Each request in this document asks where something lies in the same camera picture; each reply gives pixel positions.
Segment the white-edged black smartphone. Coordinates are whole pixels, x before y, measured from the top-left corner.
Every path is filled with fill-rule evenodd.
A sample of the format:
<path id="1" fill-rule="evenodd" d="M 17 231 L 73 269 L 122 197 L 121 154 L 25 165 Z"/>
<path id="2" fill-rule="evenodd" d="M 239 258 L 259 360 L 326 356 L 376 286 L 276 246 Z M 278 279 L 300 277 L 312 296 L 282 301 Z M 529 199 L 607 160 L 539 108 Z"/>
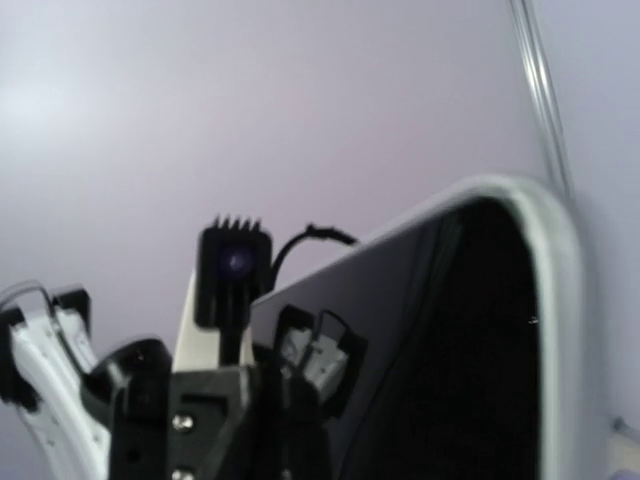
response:
<path id="1" fill-rule="evenodd" d="M 434 197 L 256 302 L 368 344 L 330 420 L 333 479 L 578 479 L 602 468 L 585 404 L 575 224 L 540 183 L 493 176 Z"/>

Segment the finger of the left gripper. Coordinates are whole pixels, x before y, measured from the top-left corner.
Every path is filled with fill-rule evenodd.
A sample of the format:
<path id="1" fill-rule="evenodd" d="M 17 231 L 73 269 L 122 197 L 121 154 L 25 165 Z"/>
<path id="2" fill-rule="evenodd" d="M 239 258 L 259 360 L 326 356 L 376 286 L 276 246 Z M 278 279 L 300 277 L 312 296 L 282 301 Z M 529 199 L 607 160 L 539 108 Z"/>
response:
<path id="1" fill-rule="evenodd" d="M 51 293 L 26 281 L 1 292 L 1 401 L 16 410 L 55 479 L 109 476 L 111 435 L 80 395 L 98 363 L 90 318 L 81 286 Z"/>

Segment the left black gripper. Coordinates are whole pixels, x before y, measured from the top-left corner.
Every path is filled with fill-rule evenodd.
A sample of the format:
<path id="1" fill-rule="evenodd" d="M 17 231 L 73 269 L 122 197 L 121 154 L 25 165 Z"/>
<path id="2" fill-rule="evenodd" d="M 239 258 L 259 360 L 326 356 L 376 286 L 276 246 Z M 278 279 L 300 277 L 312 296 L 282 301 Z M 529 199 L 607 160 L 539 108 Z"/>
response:
<path id="1" fill-rule="evenodd" d="M 329 479 L 327 423 L 367 349 L 352 329 L 282 320 L 254 366 L 174 373 L 165 345 L 143 339 L 83 375 L 82 404 L 110 433 L 110 479 Z"/>

